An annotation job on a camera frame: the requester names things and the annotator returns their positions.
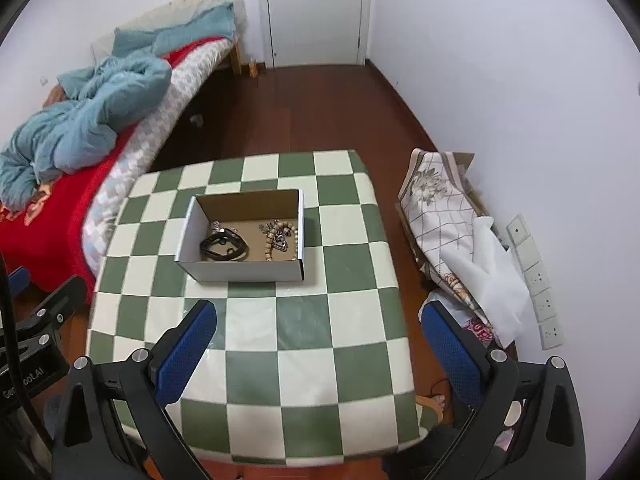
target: black bracelet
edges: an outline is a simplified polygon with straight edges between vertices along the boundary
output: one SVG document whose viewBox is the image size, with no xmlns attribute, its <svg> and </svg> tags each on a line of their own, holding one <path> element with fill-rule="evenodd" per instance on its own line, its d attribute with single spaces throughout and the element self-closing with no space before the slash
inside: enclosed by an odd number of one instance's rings
<svg viewBox="0 0 640 480">
<path fill-rule="evenodd" d="M 235 249 L 229 247 L 226 250 L 226 254 L 219 254 L 210 249 L 211 245 L 216 242 L 219 245 L 225 245 L 229 242 L 235 247 Z M 243 256 L 248 249 L 249 247 L 246 242 L 242 240 L 242 237 L 238 233 L 225 228 L 214 229 L 208 237 L 200 242 L 200 252 L 217 262 L 231 262 L 236 260 Z"/>
</svg>

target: black cable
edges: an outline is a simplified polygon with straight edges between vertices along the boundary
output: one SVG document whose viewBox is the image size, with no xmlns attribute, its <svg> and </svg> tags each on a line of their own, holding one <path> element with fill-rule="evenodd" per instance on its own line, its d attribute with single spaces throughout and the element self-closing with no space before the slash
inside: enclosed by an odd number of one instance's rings
<svg viewBox="0 0 640 480">
<path fill-rule="evenodd" d="M 6 349 L 6 360 L 9 366 L 9 377 L 14 384 L 15 395 L 20 400 L 24 413 L 33 424 L 38 435 L 47 446 L 49 452 L 53 448 L 53 440 L 47 432 L 40 417 L 31 403 L 27 394 L 27 389 L 22 382 L 22 372 L 20 371 L 20 353 L 18 352 L 18 335 L 15 331 L 14 302 L 11 298 L 9 288 L 9 278 L 4 266 L 4 258 L 0 254 L 0 314 L 2 315 L 2 328 L 4 329 L 4 346 Z"/>
</svg>

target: white door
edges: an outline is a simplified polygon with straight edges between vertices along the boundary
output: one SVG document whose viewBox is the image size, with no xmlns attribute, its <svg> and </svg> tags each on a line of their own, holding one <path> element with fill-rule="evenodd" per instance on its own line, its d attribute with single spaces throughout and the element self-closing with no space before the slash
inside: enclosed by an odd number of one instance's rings
<svg viewBox="0 0 640 480">
<path fill-rule="evenodd" d="M 276 67 L 356 64 L 362 0 L 269 0 Z"/>
</svg>

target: blue blanket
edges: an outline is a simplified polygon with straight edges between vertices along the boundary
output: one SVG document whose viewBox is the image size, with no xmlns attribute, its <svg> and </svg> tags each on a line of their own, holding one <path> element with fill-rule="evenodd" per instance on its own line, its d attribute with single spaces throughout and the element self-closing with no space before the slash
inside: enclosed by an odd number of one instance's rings
<svg viewBox="0 0 640 480">
<path fill-rule="evenodd" d="M 202 38 L 222 36 L 232 40 L 236 36 L 234 4 L 226 3 L 204 10 L 190 22 L 156 30 L 115 30 L 111 53 L 117 57 L 129 55 L 136 50 L 146 54 L 164 56 Z"/>
<path fill-rule="evenodd" d="M 0 152 L 0 202 L 23 210 L 40 184 L 102 161 L 116 136 L 153 111 L 169 88 L 171 66 L 135 52 L 58 77 L 68 100 L 32 115 Z"/>
</svg>

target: mattress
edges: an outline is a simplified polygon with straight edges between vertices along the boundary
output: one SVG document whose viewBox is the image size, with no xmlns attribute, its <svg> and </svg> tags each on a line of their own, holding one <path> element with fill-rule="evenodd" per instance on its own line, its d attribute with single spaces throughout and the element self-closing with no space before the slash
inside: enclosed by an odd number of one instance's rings
<svg viewBox="0 0 640 480">
<path fill-rule="evenodd" d="M 140 121 L 94 196 L 82 226 L 82 253 L 97 275 L 114 222 L 135 181 L 148 171 L 186 105 L 233 43 L 218 40 L 194 49 L 174 68 L 171 85 L 156 110 Z"/>
</svg>

